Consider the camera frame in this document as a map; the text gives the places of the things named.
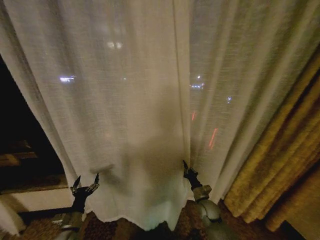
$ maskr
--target city light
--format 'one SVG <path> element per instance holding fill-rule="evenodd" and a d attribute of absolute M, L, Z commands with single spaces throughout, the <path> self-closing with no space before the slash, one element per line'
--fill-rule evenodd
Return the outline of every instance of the city light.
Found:
<path fill-rule="evenodd" d="M 114 43 L 114 42 L 112 42 L 112 41 L 108 41 L 107 43 L 106 43 L 106 45 L 108 46 L 108 48 L 110 48 L 110 49 L 121 49 L 122 48 L 122 43 L 121 42 L 116 42 L 116 43 Z"/>
<path fill-rule="evenodd" d="M 205 85 L 204 83 L 200 83 L 200 84 L 191 84 L 189 86 L 192 89 L 204 89 L 204 85 Z"/>
<path fill-rule="evenodd" d="M 65 84 L 72 83 L 74 80 L 75 80 L 75 76 L 61 76 L 60 77 L 60 81 Z"/>

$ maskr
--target patterned carpet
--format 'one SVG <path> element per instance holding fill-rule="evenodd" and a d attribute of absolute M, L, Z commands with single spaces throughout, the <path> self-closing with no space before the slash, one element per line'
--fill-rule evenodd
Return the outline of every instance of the patterned carpet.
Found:
<path fill-rule="evenodd" d="M 225 207 L 219 203 L 221 218 L 234 231 L 239 240 L 303 240 L 292 228 L 283 228 L 270 232 L 262 221 L 245 223 L 241 218 L 235 218 Z M 59 226 L 51 223 L 51 218 L 32 219 L 27 229 L 20 237 L 9 236 L 3 240 L 53 240 L 60 232 Z M 207 240 L 207 234 L 199 217 L 196 203 L 188 201 L 182 209 L 178 223 L 173 232 L 167 223 L 161 223 L 151 231 L 143 231 L 135 224 L 124 218 L 117 221 L 101 222 L 93 212 L 89 213 L 80 230 L 80 239 L 84 240 Z"/>

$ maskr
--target metal claw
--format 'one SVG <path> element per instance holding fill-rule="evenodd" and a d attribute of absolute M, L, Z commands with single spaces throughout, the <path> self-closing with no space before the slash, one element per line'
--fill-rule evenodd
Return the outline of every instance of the metal claw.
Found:
<path fill-rule="evenodd" d="M 196 170 L 194 170 L 192 167 L 188 167 L 188 164 L 185 162 L 185 160 L 183 160 L 183 166 L 184 166 L 184 177 L 187 177 L 187 175 L 192 174 L 197 176 L 198 172 Z"/>
<path fill-rule="evenodd" d="M 80 183 L 80 178 L 81 178 L 81 175 L 74 181 L 74 184 L 72 187 L 70 187 L 71 189 L 71 192 L 74 194 L 76 191 L 77 191 L 77 187 Z"/>
<path fill-rule="evenodd" d="M 100 186 L 99 183 L 93 183 L 85 191 L 92 194 L 95 190 L 97 190 L 99 186 Z"/>
<path fill-rule="evenodd" d="M 99 184 L 99 173 L 96 174 L 95 179 L 94 179 L 95 184 Z"/>

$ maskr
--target gold curtain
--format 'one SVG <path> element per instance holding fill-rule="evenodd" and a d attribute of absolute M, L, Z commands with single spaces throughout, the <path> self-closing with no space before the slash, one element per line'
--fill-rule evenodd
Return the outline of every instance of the gold curtain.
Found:
<path fill-rule="evenodd" d="M 224 199 L 235 217 L 242 216 L 247 223 L 263 219 L 319 159 L 319 68 L 318 47 Z"/>
<path fill-rule="evenodd" d="M 290 220 L 299 218 L 297 227 L 302 232 L 302 235 L 312 235 L 318 233 L 320 230 L 319 223 L 320 219 L 320 161 L 315 164 L 306 176 L 302 177 L 298 183 L 288 191 L 282 200 L 279 200 L 277 204 L 271 209 L 268 216 L 266 217 L 265 225 L 271 230 L 275 231 L 284 220 Z"/>

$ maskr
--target drape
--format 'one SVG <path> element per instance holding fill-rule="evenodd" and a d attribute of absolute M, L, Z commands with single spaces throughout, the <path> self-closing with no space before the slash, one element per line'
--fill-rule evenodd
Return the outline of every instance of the drape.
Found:
<path fill-rule="evenodd" d="M 319 1 L 2 0 L 0 51 L 87 211 L 174 229 L 218 201 L 319 43 Z"/>
<path fill-rule="evenodd" d="M 266 226 L 271 231 L 280 227 L 283 221 L 295 219 L 298 223 L 294 228 L 300 227 L 307 233 L 306 239 L 317 239 L 319 237 L 320 223 L 320 154 L 317 163 L 303 176 L 297 184 L 288 191 L 286 196 L 278 202 L 271 210 L 266 219 Z"/>
<path fill-rule="evenodd" d="M 263 219 L 280 196 L 319 160 L 319 69 L 318 48 L 224 200 L 232 214 L 242 216 L 247 223 Z M 275 230 L 280 223 L 267 226 Z"/>
<path fill-rule="evenodd" d="M 0 230 L 4 230 L 11 235 L 18 235 L 19 231 L 26 229 L 19 215 L 2 200 L 0 200 L 0 213 Z"/>

